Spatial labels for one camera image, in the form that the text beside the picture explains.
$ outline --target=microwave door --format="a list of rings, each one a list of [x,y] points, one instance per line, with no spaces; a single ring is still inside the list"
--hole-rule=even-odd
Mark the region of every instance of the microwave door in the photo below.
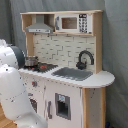
[[[79,14],[56,15],[56,32],[79,33]]]

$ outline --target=floor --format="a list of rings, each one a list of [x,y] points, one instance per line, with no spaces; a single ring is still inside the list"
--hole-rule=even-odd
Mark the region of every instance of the floor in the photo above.
[[[5,117],[1,105],[0,105],[0,128],[17,128],[17,126],[11,120],[8,120]]]

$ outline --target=faucet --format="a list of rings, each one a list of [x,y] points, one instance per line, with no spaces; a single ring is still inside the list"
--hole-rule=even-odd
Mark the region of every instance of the faucet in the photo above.
[[[84,53],[88,54],[88,56],[91,59],[91,65],[94,65],[94,58],[93,58],[92,54],[89,51],[87,51],[87,50],[81,51],[80,54],[79,54],[78,63],[76,64],[76,67],[78,67],[78,69],[80,69],[80,70],[85,69],[86,68],[86,64],[87,64],[86,61],[85,61],[85,63],[81,62],[81,57],[82,57],[82,55]]]

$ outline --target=white robot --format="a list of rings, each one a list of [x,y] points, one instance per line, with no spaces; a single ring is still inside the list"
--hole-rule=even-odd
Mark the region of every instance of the white robot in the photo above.
[[[18,128],[47,128],[45,119],[34,111],[18,73],[24,64],[24,53],[0,40],[0,101],[4,114]]]

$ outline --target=gray wall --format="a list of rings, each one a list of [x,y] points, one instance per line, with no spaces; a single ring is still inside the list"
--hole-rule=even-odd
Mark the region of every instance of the gray wall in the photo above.
[[[103,69],[116,77],[107,87],[107,121],[114,128],[128,128],[128,0],[10,0],[15,44],[25,48],[20,12],[104,10]]]
[[[0,0],[0,39],[13,43],[11,9],[8,0]]]

